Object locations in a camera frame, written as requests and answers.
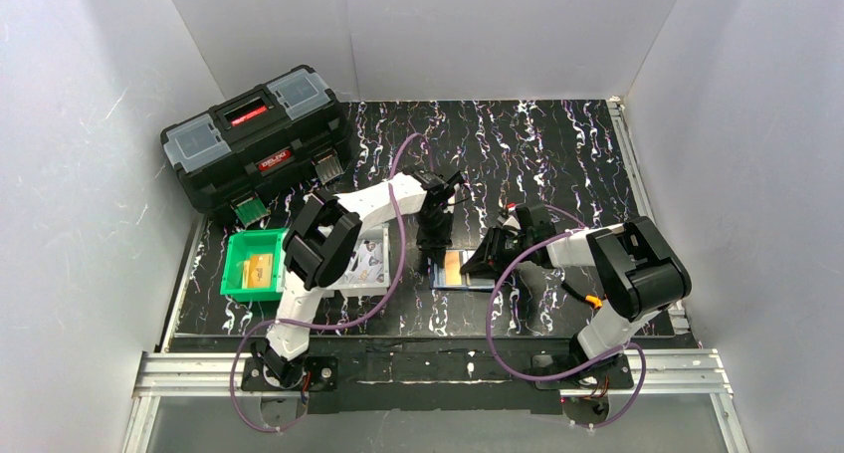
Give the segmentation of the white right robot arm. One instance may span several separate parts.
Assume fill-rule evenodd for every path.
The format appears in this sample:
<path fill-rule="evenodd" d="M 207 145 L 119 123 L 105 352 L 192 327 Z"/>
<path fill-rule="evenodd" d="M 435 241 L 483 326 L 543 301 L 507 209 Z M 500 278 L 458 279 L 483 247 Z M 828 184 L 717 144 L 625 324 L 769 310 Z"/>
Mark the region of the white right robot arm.
<path fill-rule="evenodd" d="M 493 276 L 499 289 L 522 262 L 545 269 L 593 267 L 604 294 L 601 307 L 570 341 L 567 354 L 522 372 L 521 377 L 531 381 L 573 376 L 619 354 L 640 329 L 692 291 L 688 270 L 646 216 L 560 232 L 547 214 L 520 207 L 488 230 L 461 271 L 471 277 Z"/>

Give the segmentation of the gold credit card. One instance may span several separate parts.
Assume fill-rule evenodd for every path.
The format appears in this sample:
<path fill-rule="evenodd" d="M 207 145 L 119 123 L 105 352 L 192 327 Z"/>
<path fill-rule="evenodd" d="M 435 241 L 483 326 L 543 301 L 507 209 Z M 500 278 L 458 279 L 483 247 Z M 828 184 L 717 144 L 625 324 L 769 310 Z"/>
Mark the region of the gold credit card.
<path fill-rule="evenodd" d="M 463 275 L 461 274 L 462 267 L 462 252 L 451 250 L 447 251 L 444 256 L 441 283 L 446 287 L 460 287 L 464 285 Z"/>

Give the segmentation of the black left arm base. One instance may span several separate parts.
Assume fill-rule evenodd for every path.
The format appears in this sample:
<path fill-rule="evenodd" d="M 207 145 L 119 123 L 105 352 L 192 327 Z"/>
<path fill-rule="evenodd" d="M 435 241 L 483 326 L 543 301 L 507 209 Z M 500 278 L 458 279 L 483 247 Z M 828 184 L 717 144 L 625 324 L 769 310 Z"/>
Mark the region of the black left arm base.
<path fill-rule="evenodd" d="M 284 363 L 276 374 L 262 359 L 247 358 L 240 374 L 240 389 L 250 392 L 323 392 L 336 389 L 338 359 L 333 356 L 308 356 Z"/>

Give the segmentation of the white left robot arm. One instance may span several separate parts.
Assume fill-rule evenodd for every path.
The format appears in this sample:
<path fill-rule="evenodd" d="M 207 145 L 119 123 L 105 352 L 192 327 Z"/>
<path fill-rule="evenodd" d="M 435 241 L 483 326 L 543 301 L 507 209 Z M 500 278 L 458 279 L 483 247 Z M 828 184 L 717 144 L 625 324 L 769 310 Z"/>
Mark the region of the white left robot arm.
<path fill-rule="evenodd" d="M 276 318 L 265 338 L 250 347 L 259 372 L 272 375 L 282 388 L 297 384 L 318 304 L 346 272 L 365 231 L 413 214 L 417 248 L 431 264 L 443 266 L 452 245 L 453 203 L 464 181 L 461 171 L 445 177 L 407 169 L 362 190 L 311 195 L 282 243 L 284 287 Z"/>

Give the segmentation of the blue leather card holder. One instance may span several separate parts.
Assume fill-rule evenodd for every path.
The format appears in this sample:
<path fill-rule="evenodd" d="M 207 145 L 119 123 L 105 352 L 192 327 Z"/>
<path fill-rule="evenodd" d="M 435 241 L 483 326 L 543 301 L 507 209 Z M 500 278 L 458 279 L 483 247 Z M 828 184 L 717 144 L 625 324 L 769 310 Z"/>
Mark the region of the blue leather card holder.
<path fill-rule="evenodd" d="M 495 284 L 494 279 L 461 273 L 461 268 L 474 253 L 474 250 L 446 250 L 443 264 L 431 268 L 430 288 L 440 291 L 490 292 Z"/>

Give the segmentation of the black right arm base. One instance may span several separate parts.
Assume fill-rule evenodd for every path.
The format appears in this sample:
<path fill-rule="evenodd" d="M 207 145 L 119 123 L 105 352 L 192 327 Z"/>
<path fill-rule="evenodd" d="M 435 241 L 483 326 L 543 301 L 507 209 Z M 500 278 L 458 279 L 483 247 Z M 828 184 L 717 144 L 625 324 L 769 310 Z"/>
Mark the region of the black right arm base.
<path fill-rule="evenodd" d="M 531 358 L 526 374 L 549 376 L 575 368 L 580 364 L 580 359 L 571 354 L 539 354 Z M 636 379 L 632 374 L 627 356 L 615 354 L 565 378 L 537 381 L 534 386 L 539 390 L 583 389 L 587 392 L 601 393 L 605 389 L 633 388 L 635 383 Z"/>

